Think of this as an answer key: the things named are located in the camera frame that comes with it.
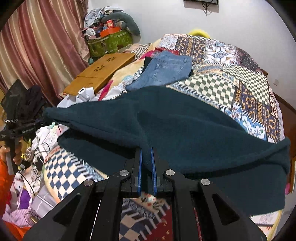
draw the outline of person's hand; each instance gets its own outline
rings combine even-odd
[[[1,160],[6,163],[6,153],[10,152],[10,147],[2,146],[0,148],[0,158]],[[19,144],[15,147],[15,157],[13,158],[13,161],[16,165],[19,165],[21,163],[21,157],[22,157],[22,143],[19,142]]]

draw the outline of dark teal garment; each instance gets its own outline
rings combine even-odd
[[[209,178],[247,215],[284,208],[289,139],[262,141],[191,96],[151,86],[115,100],[47,108],[44,116],[70,127],[58,139],[63,148],[108,175],[122,169],[136,147],[151,170],[154,147],[171,169]]]

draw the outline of denim jeans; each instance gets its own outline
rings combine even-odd
[[[151,60],[145,72],[137,80],[126,86],[126,90],[133,91],[152,85],[169,85],[188,78],[191,69],[192,57],[163,51]]]

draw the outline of gray travel pillow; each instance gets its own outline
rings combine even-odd
[[[133,18],[125,12],[113,12],[101,19],[102,23],[106,23],[108,20],[118,20],[123,21],[122,28],[125,29],[126,27],[136,36],[140,35],[140,30],[136,25]]]

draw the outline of green storage box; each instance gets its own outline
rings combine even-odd
[[[133,39],[126,30],[99,39],[88,41],[89,51],[92,57],[102,57],[107,53],[116,53],[119,49],[132,44]]]

